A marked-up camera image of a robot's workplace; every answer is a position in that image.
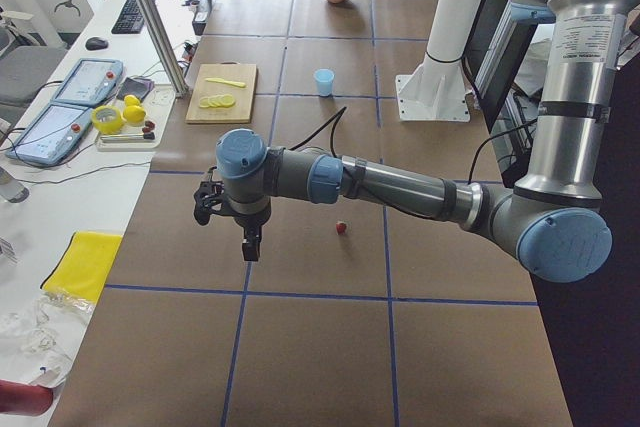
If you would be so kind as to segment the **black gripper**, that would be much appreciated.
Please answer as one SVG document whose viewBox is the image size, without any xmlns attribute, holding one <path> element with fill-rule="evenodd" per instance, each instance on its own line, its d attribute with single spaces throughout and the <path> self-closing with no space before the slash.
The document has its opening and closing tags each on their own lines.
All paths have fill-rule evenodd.
<svg viewBox="0 0 640 427">
<path fill-rule="evenodd" d="M 262 227 L 271 217 L 271 207 L 266 206 L 251 214 L 236 213 L 234 221 L 243 228 L 242 254 L 247 262 L 257 262 L 260 258 Z"/>
</svg>

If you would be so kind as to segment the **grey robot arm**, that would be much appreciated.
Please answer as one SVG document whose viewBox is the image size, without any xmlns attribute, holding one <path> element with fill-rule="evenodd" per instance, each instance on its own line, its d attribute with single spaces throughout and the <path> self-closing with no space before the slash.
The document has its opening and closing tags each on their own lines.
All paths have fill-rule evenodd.
<svg viewBox="0 0 640 427">
<path fill-rule="evenodd" d="M 541 279 L 581 280 L 605 263 L 612 247 L 593 175 L 626 19 L 638 2 L 512 0 L 515 20 L 555 26 L 528 170 L 512 188 L 269 147 L 253 131 L 236 129 L 217 142 L 216 164 L 194 196 L 195 218 L 206 224 L 212 215 L 232 217 L 244 231 L 244 258 L 255 261 L 273 198 L 362 199 L 457 223 Z"/>
</svg>

